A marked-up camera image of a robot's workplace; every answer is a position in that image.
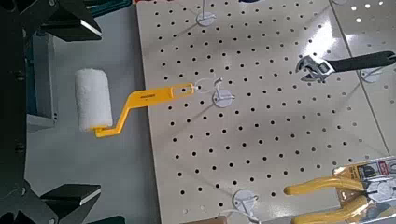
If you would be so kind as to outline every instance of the white pegboard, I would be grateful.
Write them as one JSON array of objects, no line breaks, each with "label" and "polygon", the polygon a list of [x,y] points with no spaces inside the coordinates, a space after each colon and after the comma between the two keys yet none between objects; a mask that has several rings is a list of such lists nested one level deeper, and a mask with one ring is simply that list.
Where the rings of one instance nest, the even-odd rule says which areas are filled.
[{"label": "white pegboard", "polygon": [[304,83],[301,57],[347,58],[327,0],[137,4],[147,89],[223,77],[227,108],[196,93],[149,108],[164,224],[215,217],[239,189],[259,196],[261,220],[338,206],[333,189],[286,196],[283,188],[330,175],[339,165],[387,156],[354,72]]},{"label": "white pegboard", "polygon": [[[396,51],[395,1],[347,0],[345,4],[333,5],[333,8],[353,56],[382,50]],[[384,68],[376,83],[364,83],[390,154],[394,154],[396,148],[395,83],[395,65]]]}]

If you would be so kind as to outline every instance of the white peg hook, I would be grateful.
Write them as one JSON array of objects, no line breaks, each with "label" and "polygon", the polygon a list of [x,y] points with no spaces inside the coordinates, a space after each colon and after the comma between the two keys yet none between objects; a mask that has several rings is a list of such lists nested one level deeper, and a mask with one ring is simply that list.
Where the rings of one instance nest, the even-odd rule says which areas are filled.
[{"label": "white peg hook", "polygon": [[225,108],[233,103],[233,99],[235,99],[235,96],[233,96],[231,92],[228,90],[221,90],[219,88],[221,82],[222,82],[222,77],[215,81],[216,91],[215,93],[213,93],[212,100],[216,106],[220,108]]},{"label": "white peg hook", "polygon": [[196,20],[200,26],[204,26],[204,27],[209,26],[213,22],[215,22],[216,15],[206,11],[206,0],[202,1],[202,12],[198,14]]}]

